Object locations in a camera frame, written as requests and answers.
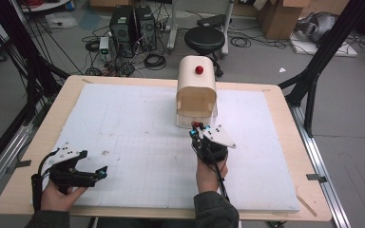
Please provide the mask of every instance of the floor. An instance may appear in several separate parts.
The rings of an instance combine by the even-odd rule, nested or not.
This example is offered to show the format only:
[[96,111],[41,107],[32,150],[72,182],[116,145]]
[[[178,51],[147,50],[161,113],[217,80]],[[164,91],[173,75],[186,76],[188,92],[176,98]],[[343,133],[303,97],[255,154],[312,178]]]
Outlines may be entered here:
[[[56,29],[52,36],[76,66],[90,64],[83,37],[109,22],[109,13],[90,9],[85,1],[77,1],[71,13],[77,19],[75,28]],[[198,15],[186,15],[180,27],[193,27]],[[233,18],[233,29],[249,29],[257,23],[248,18]],[[261,35],[259,28],[244,30],[248,35]],[[176,48],[164,53],[167,66],[162,70],[140,69],[130,77],[176,79],[181,58],[195,54],[183,42],[184,30],[178,32]],[[55,65],[66,72],[76,68],[46,34],[49,53]],[[365,48],[353,45],[355,58],[334,57],[323,71],[317,87],[313,132],[318,149],[330,173],[336,192],[352,227],[365,227]],[[229,55],[219,60],[224,75],[220,82],[279,84],[299,74],[312,56],[295,54],[291,47],[280,49],[252,41],[251,47],[229,44]],[[95,66],[102,67],[96,60]],[[0,62],[0,136],[25,103],[25,90],[11,61]],[[0,193],[10,175],[0,180]],[[29,217],[0,215],[0,227],[22,227]],[[88,218],[72,218],[71,227],[87,227]],[[244,221],[243,228],[268,227],[263,221]],[[332,222],[288,222],[285,227],[336,227]]]

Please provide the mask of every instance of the red ball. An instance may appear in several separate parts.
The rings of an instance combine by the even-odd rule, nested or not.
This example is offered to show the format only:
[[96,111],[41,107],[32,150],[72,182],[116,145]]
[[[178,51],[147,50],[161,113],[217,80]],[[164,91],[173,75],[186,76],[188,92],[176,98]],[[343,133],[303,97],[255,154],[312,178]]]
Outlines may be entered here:
[[203,74],[203,67],[202,66],[195,67],[195,72],[197,74]]

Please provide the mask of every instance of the person's right hand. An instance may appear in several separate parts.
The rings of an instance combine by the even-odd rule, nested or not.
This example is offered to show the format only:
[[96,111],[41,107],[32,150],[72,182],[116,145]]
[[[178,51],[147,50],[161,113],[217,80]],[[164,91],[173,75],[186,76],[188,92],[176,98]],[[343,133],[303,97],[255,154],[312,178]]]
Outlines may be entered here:
[[[212,170],[207,164],[205,164],[200,158],[198,158],[197,166],[197,186],[199,193],[202,192],[217,192],[219,189],[218,175],[216,174],[215,165],[211,165]],[[218,167],[221,171],[221,177],[224,178],[227,174],[226,160],[218,162]]]
[[58,186],[51,180],[48,182],[46,189],[41,197],[41,210],[44,211],[62,211],[68,212],[73,203],[85,193],[86,187],[79,187],[74,192],[72,187],[67,190],[67,195],[58,191]]

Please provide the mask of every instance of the dark green sleeve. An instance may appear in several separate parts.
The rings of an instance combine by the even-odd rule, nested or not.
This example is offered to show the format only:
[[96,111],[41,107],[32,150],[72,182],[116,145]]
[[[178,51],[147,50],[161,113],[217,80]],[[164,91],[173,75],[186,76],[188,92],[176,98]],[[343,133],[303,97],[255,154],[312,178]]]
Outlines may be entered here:
[[25,228],[69,228],[69,212],[38,211]]
[[239,227],[239,212],[217,192],[199,193],[194,204],[197,228]]

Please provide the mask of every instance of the person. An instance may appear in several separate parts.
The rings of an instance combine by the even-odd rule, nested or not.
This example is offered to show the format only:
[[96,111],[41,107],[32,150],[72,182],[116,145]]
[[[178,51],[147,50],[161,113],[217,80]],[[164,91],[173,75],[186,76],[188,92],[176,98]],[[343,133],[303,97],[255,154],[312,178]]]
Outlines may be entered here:
[[[228,171],[225,161],[219,162],[218,166],[224,178]],[[199,191],[194,197],[196,228],[238,228],[239,212],[217,192],[219,182],[215,171],[200,159],[198,159],[196,179]],[[68,194],[64,195],[58,191],[55,183],[49,181],[43,191],[41,210],[34,213],[26,228],[68,228],[69,210],[86,190],[84,187],[79,187],[75,191],[69,188]]]

